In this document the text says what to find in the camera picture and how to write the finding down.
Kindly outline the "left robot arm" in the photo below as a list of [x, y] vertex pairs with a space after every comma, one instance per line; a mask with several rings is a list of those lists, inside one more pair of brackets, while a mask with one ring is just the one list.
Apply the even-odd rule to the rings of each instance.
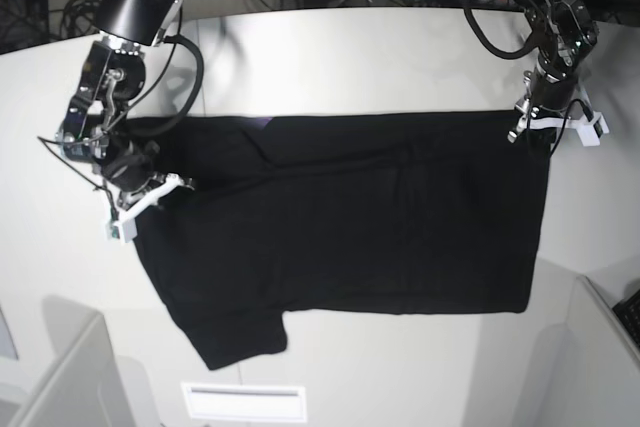
[[525, 15], [530, 34], [512, 51], [494, 45], [482, 31], [472, 0], [461, 0], [465, 19], [481, 45], [493, 56], [518, 60], [532, 52], [537, 63], [529, 76], [523, 99], [525, 118], [533, 111], [564, 115], [577, 84], [578, 67], [597, 44], [598, 28], [583, 0], [512, 0]]

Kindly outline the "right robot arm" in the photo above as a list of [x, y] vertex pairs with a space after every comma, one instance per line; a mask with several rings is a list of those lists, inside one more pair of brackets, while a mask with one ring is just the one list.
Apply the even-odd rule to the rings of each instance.
[[[89, 50], [55, 143], [70, 161], [87, 163], [126, 193], [155, 184], [154, 149], [148, 138], [172, 129], [191, 110], [201, 88], [199, 48], [180, 34], [168, 35], [184, 0], [101, 0], [94, 26], [101, 37]], [[157, 128], [130, 131], [126, 118], [142, 92], [146, 68], [142, 48], [181, 45], [196, 61], [196, 78], [185, 105]]]

